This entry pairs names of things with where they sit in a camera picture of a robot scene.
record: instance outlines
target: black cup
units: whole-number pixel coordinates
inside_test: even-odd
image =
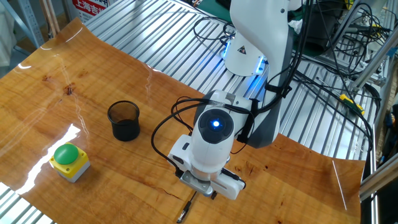
[[[130,101],[122,100],[108,109],[108,118],[112,123],[113,136],[120,141],[131,141],[139,135],[139,109]]]

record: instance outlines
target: green button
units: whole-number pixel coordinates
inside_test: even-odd
[[[79,150],[72,144],[64,144],[58,147],[54,153],[54,159],[61,165],[67,165],[74,162],[79,156]]]

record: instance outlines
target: metal grating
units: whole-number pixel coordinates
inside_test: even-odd
[[[126,0],[118,1],[86,26],[106,43],[202,93],[219,89],[262,100],[268,68],[263,75],[251,77],[240,77],[225,69],[220,55],[223,44],[218,40],[198,39],[192,32],[195,21],[203,16],[179,1]],[[386,17],[385,23],[391,20],[393,17]],[[216,21],[203,21],[196,29],[204,37],[217,38],[223,35],[222,26]],[[347,60],[342,54],[339,58]],[[331,86],[342,88],[341,80],[324,68],[302,62],[299,71],[314,80],[318,76]],[[327,98],[335,108],[350,116],[346,108],[322,91],[315,90],[314,94],[295,82],[292,87],[294,90],[282,101],[280,133],[330,157],[364,160],[368,142],[363,133],[325,106],[319,97]],[[366,118],[372,124],[376,111],[374,100],[364,90],[359,94],[356,101],[364,107]],[[350,120],[364,128],[358,118]]]
[[[54,224],[54,222],[9,187],[0,182],[1,224]]]

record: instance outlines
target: wooden table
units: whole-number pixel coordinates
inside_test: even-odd
[[[0,80],[0,181],[57,223],[175,223],[193,191],[154,152],[150,136],[184,95],[202,96],[74,20]],[[113,137],[106,116],[119,100],[141,110],[141,133],[131,142]],[[169,121],[155,143],[167,154],[184,133]],[[74,184],[48,162],[67,141],[91,162]],[[200,195],[185,223],[359,223],[363,161],[322,156],[282,135],[231,157],[227,168],[246,189],[234,201]]]

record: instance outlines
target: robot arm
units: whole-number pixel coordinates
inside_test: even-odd
[[[232,0],[231,18],[238,32],[257,47],[271,67],[270,82],[263,103],[238,97],[225,91],[212,91],[204,98],[217,104],[197,109],[192,136],[183,135],[174,144],[168,158],[184,173],[180,180],[203,195],[214,191],[236,199],[245,182],[225,169],[234,139],[243,135],[244,142],[256,148],[271,144],[279,130],[280,101],[270,110],[252,114],[238,113],[224,105],[247,111],[260,110],[272,102],[286,79],[292,58],[292,32],[287,25],[287,11],[301,6],[301,0]]]

